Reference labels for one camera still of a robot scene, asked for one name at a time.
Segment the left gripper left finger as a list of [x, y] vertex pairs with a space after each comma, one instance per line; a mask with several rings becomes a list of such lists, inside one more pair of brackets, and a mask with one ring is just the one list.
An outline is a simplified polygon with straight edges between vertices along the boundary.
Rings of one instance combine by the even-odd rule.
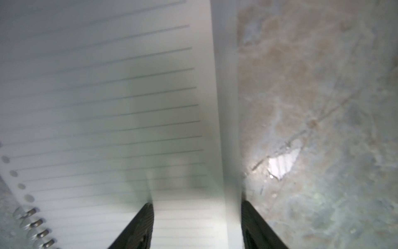
[[152, 203], [146, 203], [108, 249], [150, 249], [154, 224]]

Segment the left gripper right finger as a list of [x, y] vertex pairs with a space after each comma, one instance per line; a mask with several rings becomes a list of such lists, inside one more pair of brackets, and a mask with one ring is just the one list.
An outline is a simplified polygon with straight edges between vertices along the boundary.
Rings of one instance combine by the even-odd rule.
[[241, 203], [241, 229], [245, 249], [288, 249], [247, 200]]

